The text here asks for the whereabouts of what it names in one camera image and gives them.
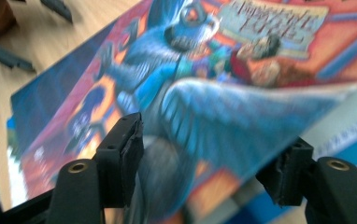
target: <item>black clamp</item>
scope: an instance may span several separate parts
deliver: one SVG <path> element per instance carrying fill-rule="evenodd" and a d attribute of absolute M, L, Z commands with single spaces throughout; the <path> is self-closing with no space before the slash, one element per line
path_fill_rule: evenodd
<path fill-rule="evenodd" d="M 357 224 L 357 167 L 332 157 L 314 161 L 312 152 L 298 139 L 256 177 L 279 206 L 298 206 L 305 197 L 308 223 Z"/>
<path fill-rule="evenodd" d="M 105 223 L 104 208 L 129 206 L 144 153 L 139 113 L 121 118 L 91 160 L 71 161 L 55 189 L 2 212 L 0 223 Z"/>
<path fill-rule="evenodd" d="M 0 63 L 6 65 L 9 68 L 18 67 L 26 71 L 35 71 L 33 65 L 27 62 L 23 58 L 7 51 L 0 47 Z"/>
<path fill-rule="evenodd" d="M 14 0 L 17 2 L 26 2 L 26 0 Z M 71 11 L 70 9 L 64 4 L 63 1 L 61 0 L 41 0 L 41 3 L 49 8 L 50 10 L 56 12 L 59 14 L 61 17 L 63 17 L 65 20 L 73 23 L 73 18 L 71 16 Z"/>

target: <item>wooden surface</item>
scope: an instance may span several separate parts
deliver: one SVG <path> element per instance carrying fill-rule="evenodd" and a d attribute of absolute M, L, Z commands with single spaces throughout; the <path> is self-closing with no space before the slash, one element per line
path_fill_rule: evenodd
<path fill-rule="evenodd" d="M 43 7 L 39 0 L 28 0 L 27 4 L 9 2 L 18 25 L 0 37 L 0 45 L 31 60 L 37 72 L 11 70 L 0 64 L 0 198 L 4 209 L 10 208 L 6 128 L 11 116 L 10 96 L 139 0 L 64 2 L 73 14 L 73 25 Z"/>

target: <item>book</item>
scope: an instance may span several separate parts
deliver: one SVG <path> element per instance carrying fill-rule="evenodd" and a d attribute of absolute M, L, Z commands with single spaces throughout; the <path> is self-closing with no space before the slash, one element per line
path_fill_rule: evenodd
<path fill-rule="evenodd" d="M 357 2 L 144 0 L 12 96 L 14 156 L 33 198 L 140 111 L 131 210 L 195 222 L 356 90 Z"/>

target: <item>illustrated book cover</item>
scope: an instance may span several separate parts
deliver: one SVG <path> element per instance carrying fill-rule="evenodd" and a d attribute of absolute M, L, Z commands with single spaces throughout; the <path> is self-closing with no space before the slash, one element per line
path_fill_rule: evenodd
<path fill-rule="evenodd" d="M 357 1 L 144 0 L 12 96 L 12 154 L 33 198 L 140 111 L 130 210 L 196 221 L 356 89 Z"/>

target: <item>blue wing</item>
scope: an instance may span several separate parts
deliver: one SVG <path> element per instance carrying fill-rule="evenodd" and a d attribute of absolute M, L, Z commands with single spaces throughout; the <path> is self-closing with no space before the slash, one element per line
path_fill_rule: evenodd
<path fill-rule="evenodd" d="M 169 139 L 247 180 L 342 97 L 183 79 L 161 106 Z"/>
<path fill-rule="evenodd" d="M 193 0 L 153 0 L 150 7 L 147 28 L 168 26 L 179 19 L 182 8 L 188 6 Z"/>

